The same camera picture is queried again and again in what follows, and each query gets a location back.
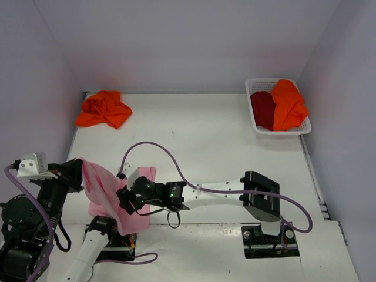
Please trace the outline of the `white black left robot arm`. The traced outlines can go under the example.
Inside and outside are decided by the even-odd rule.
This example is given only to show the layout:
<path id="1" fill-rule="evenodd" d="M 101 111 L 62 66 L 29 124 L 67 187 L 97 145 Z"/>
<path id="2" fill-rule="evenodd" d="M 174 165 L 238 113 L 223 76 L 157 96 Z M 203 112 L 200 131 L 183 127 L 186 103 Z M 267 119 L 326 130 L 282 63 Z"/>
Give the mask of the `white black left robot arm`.
<path id="1" fill-rule="evenodd" d="M 21 194 L 1 203 L 1 281 L 45 281 L 53 248 L 69 251 L 56 229 L 67 195 L 83 190 L 82 168 L 80 159 L 48 164 L 37 153 L 5 168 Z"/>

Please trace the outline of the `pink t shirt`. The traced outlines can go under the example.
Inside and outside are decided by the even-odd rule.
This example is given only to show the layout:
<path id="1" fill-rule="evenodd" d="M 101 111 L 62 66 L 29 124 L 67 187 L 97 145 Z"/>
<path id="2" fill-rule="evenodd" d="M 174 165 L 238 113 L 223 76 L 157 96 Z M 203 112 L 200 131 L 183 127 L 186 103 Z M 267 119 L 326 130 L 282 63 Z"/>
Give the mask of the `pink t shirt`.
<path id="1" fill-rule="evenodd" d="M 104 167 L 82 161 L 82 184 L 89 199 L 88 213 L 91 216 L 105 216 L 116 220 L 118 233 L 122 236 L 144 231 L 149 228 L 150 217 L 138 214 L 129 215 L 120 207 L 116 192 L 127 185 L 127 180 L 119 179 Z"/>

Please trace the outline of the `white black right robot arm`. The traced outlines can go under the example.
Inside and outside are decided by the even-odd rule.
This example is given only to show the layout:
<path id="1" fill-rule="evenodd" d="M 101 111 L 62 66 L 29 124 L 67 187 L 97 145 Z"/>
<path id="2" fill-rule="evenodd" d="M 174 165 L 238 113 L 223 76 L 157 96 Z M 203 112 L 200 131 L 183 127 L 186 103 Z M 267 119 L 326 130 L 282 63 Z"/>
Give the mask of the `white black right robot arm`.
<path id="1" fill-rule="evenodd" d="M 129 215 L 138 213 L 146 204 L 158 209 L 141 216 L 165 210 L 176 213 L 178 219 L 182 210 L 201 206 L 240 206 L 261 223 L 263 240 L 273 242 L 281 235 L 280 185 L 254 171 L 246 171 L 238 180 L 211 183 L 208 188 L 190 187 L 185 181 L 156 183 L 140 176 L 116 195 L 119 206 Z"/>

